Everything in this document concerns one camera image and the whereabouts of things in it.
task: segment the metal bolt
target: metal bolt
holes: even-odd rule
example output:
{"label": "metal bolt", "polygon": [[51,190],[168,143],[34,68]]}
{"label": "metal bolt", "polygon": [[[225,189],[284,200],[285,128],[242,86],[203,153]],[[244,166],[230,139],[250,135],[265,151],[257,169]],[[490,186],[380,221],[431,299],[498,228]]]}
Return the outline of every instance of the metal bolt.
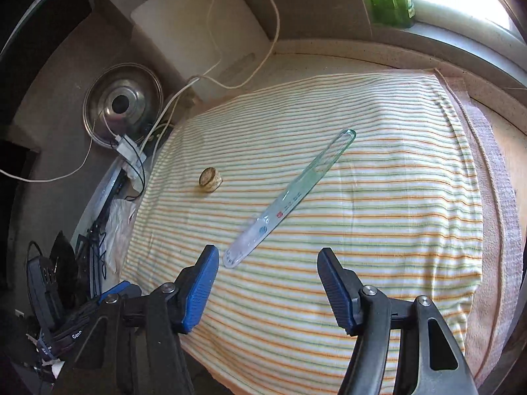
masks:
{"label": "metal bolt", "polygon": [[170,294],[171,292],[174,292],[175,289],[176,289],[176,286],[172,282],[165,282],[161,286],[161,290],[165,294]]}
{"label": "metal bolt", "polygon": [[420,304],[422,304],[423,306],[430,306],[431,305],[431,301],[426,295],[420,295],[419,297],[417,297],[417,301]]}
{"label": "metal bolt", "polygon": [[104,302],[108,304],[113,304],[113,303],[117,303],[118,299],[119,299],[119,294],[108,294],[106,298],[104,299]]}
{"label": "metal bolt", "polygon": [[377,294],[378,289],[373,285],[364,285],[363,293],[366,295],[375,295]]}

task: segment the blue gripper pad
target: blue gripper pad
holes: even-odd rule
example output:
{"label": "blue gripper pad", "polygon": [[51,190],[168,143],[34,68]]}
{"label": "blue gripper pad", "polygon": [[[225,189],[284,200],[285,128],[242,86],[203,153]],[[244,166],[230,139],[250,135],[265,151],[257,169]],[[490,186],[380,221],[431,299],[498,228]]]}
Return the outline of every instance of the blue gripper pad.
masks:
{"label": "blue gripper pad", "polygon": [[348,334],[351,334],[357,326],[353,316],[353,304],[346,286],[339,276],[340,272],[338,270],[342,271],[344,269],[342,269],[341,264],[330,248],[323,248],[318,253],[317,269],[338,326],[344,328]]}
{"label": "blue gripper pad", "polygon": [[207,245],[193,266],[194,280],[186,297],[185,316],[182,321],[186,333],[198,325],[201,319],[218,273],[219,263],[218,249],[213,245]]}

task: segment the metal lid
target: metal lid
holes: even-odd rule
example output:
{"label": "metal lid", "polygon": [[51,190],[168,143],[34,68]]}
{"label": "metal lid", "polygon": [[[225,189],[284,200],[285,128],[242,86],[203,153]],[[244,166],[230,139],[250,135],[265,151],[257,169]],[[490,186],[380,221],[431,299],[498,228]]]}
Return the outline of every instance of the metal lid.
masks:
{"label": "metal lid", "polygon": [[134,63],[115,65],[102,73],[86,93],[84,127],[97,144],[111,148],[115,140],[104,123],[104,112],[114,133],[127,134],[139,142],[155,123],[162,103],[161,84],[152,71]]}

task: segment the striped cloth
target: striped cloth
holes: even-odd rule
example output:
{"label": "striped cloth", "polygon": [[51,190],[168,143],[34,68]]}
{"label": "striped cloth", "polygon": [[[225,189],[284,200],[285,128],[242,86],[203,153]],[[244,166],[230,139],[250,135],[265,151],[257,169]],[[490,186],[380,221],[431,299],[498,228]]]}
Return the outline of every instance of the striped cloth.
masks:
{"label": "striped cloth", "polygon": [[[239,393],[337,393],[355,339],[317,274],[331,247],[393,298],[430,295],[463,349],[481,280],[482,207],[465,134],[434,75],[314,77],[249,93],[172,133],[138,212],[121,277],[147,292],[224,251],[342,128],[355,142],[237,268],[220,266],[184,348]],[[208,166],[223,183],[197,188]],[[392,332],[381,393],[395,380]]]}

